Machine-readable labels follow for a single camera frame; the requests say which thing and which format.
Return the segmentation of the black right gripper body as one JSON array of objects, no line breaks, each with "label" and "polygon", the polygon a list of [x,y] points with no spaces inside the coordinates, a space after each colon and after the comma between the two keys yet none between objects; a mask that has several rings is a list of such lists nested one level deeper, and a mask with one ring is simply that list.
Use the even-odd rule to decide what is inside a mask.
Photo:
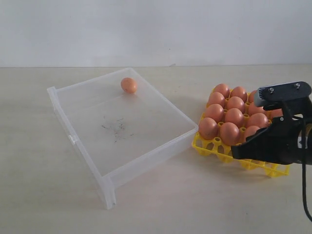
[{"label": "black right gripper body", "polygon": [[312,163],[312,118],[294,117],[291,122],[273,121],[256,137],[258,161],[276,164]]}]

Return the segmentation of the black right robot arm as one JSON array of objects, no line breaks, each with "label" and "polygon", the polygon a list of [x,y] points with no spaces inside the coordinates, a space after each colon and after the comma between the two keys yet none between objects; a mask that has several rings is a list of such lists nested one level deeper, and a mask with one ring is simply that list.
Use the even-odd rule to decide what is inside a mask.
[{"label": "black right robot arm", "polygon": [[275,164],[312,163],[312,119],[276,117],[266,128],[231,147],[235,159],[251,159]]}]

